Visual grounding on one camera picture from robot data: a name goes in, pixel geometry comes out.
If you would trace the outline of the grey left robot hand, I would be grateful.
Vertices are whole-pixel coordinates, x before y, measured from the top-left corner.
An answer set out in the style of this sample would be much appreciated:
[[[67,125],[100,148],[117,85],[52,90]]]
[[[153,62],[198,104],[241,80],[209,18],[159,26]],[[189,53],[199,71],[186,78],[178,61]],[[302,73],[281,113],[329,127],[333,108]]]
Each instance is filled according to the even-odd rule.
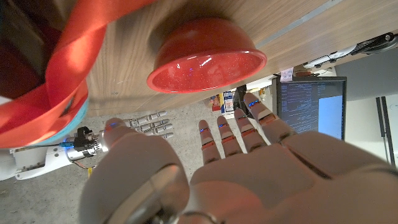
[[[253,94],[224,117],[223,150],[199,122],[203,165],[188,179],[171,145],[118,118],[106,122],[108,154],[84,186],[80,223],[396,223],[397,169],[326,134],[296,133]]]

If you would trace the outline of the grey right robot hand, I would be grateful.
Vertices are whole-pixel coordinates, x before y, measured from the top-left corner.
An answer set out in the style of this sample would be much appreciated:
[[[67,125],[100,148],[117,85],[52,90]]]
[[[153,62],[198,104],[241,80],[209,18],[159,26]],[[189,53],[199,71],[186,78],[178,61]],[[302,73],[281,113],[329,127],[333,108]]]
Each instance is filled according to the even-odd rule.
[[[146,136],[160,136],[168,139],[174,136],[170,130],[173,124],[169,119],[164,119],[167,115],[166,111],[159,111],[156,113],[148,114],[140,118],[124,119],[127,127],[134,129],[138,133],[145,134]]]

